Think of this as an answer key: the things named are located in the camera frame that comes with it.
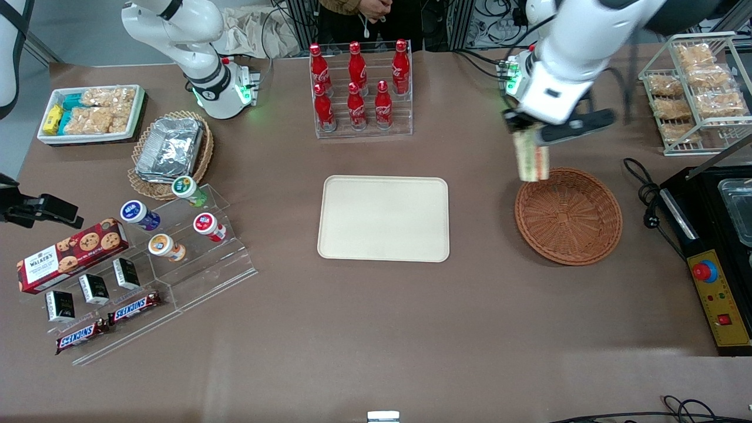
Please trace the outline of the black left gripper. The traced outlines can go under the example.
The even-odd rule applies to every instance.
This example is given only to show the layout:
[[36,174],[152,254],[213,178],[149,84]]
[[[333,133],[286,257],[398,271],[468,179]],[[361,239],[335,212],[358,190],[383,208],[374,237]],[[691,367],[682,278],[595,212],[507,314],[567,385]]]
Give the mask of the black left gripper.
[[504,120],[506,129],[510,134],[537,132],[537,146],[543,147],[550,144],[548,134],[545,131],[540,130],[543,128],[543,122],[540,122],[540,120],[537,120],[524,112],[520,112],[515,108],[504,110]]

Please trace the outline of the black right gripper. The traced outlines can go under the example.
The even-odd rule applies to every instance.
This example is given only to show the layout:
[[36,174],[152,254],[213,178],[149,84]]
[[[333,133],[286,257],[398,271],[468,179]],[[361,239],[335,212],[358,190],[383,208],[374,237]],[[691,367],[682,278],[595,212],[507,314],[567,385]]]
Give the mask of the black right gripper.
[[1,174],[1,215],[2,223],[29,227],[30,219],[26,217],[26,200],[30,197],[19,190],[19,183],[13,177]]

